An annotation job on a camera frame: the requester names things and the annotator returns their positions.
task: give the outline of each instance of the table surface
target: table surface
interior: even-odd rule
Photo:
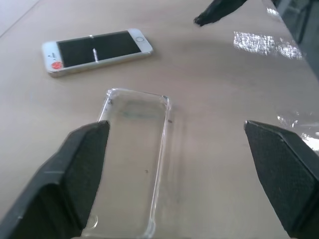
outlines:
[[[258,180],[243,123],[278,125],[281,111],[317,113],[319,86],[303,59],[234,47],[235,31],[292,41],[265,2],[249,0],[199,28],[192,20],[209,0],[41,0],[33,7],[30,0],[1,29],[0,218],[68,132],[96,121],[106,91],[121,87],[172,102],[158,237],[288,238]],[[152,57],[62,78],[46,73],[42,43],[130,27],[149,39]]]

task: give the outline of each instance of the clear phone case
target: clear phone case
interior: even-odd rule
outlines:
[[[99,120],[110,122],[99,191],[82,237],[152,238],[165,132],[166,96],[111,89]]]

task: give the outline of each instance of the dark object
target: dark object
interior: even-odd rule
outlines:
[[[231,14],[243,5],[247,0],[214,0],[208,8],[194,19],[194,23],[204,26],[214,23]]]
[[[100,184],[107,121],[71,132],[0,225],[0,239],[70,239],[85,228]]]
[[[304,35],[305,35],[305,31],[306,31],[306,28],[308,26],[308,21],[309,21],[309,17],[310,17],[310,13],[313,9],[313,5],[314,5],[314,1],[315,0],[310,0],[299,12],[299,17],[298,17],[298,20],[299,18],[301,17],[302,13],[305,12],[305,16],[304,16],[304,20],[303,20],[303,24],[301,26],[301,30],[300,30],[300,33],[296,39],[296,42],[298,44],[301,44],[303,39],[304,39]]]
[[[319,157],[288,130],[247,121],[245,131],[259,180],[288,235],[319,236]]]

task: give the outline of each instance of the phone screen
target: phone screen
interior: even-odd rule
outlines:
[[[64,67],[141,52],[128,31],[58,41]]]

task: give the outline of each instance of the smartphone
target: smartphone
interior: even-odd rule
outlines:
[[[140,30],[49,41],[42,45],[44,64],[53,77],[151,55],[152,46]]]

